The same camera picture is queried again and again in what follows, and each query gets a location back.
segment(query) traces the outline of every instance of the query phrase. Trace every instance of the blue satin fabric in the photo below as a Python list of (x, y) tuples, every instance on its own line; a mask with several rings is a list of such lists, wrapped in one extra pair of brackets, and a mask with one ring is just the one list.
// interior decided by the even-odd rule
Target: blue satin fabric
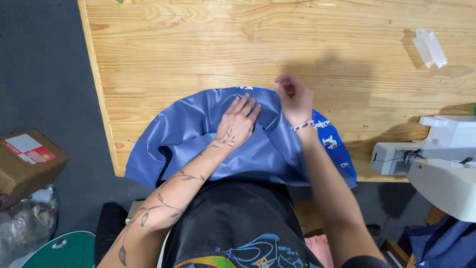
[[(126, 165), (125, 177), (156, 187), (200, 154), (214, 139), (222, 115), (236, 96), (249, 93), (262, 104), (251, 137), (235, 149), (209, 180), (237, 177), (308, 186), (301, 142), (281, 112), (279, 97), (262, 88), (232, 87), (204, 90), (185, 97), (157, 115), (137, 140)], [(313, 110), (319, 139), (347, 185), (356, 185), (356, 173), (337, 130)]]

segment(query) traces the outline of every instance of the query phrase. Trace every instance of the green board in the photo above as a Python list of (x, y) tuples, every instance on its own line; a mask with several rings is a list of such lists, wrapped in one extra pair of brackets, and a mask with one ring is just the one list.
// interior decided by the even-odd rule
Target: green board
[(38, 249), (22, 268), (93, 268), (95, 235), (67, 233)]

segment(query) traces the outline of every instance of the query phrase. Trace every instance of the hand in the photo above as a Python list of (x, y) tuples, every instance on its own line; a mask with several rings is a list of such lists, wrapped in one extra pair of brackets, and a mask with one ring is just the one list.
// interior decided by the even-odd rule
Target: hand
[(292, 126), (312, 119), (312, 92), (297, 76), (281, 75), (274, 80), (274, 89), (281, 99), (281, 109)]
[(249, 94), (243, 98), (236, 97), (228, 110), (221, 118), (218, 125), (217, 136), (211, 143), (211, 147), (223, 147), (234, 149), (242, 145), (253, 131), (256, 118), (261, 111), (261, 104), (256, 105), (256, 99), (252, 98), (249, 103)]

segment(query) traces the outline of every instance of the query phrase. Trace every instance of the person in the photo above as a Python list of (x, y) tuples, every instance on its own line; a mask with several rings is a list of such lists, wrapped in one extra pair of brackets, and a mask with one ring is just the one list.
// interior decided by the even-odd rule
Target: person
[[(311, 118), (314, 93), (298, 77), (279, 76), (275, 90), (292, 126)], [(144, 201), (98, 268), (156, 267), (169, 231), (159, 267), (322, 267), (306, 247), (285, 185), (226, 178), (207, 182), (220, 163), (251, 136), (261, 110), (256, 102), (248, 94), (236, 97), (214, 141)], [(389, 267), (316, 130), (302, 127), (296, 134), (334, 267)]]

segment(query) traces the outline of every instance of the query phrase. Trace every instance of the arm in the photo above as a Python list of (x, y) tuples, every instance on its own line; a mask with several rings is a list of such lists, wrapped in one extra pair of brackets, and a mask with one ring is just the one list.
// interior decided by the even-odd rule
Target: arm
[[(313, 92), (298, 77), (278, 77), (275, 89), (291, 125), (299, 125), (312, 117)], [(327, 155), (315, 129), (304, 127), (296, 134), (302, 144), (314, 202), (323, 219), (335, 267), (361, 255), (385, 260), (367, 231), (354, 195)]]
[(255, 99), (247, 104), (248, 98), (248, 94), (242, 99), (236, 97), (223, 115), (213, 142), (147, 197), (98, 268), (157, 266), (171, 226), (221, 162), (251, 136), (261, 105), (255, 107)]

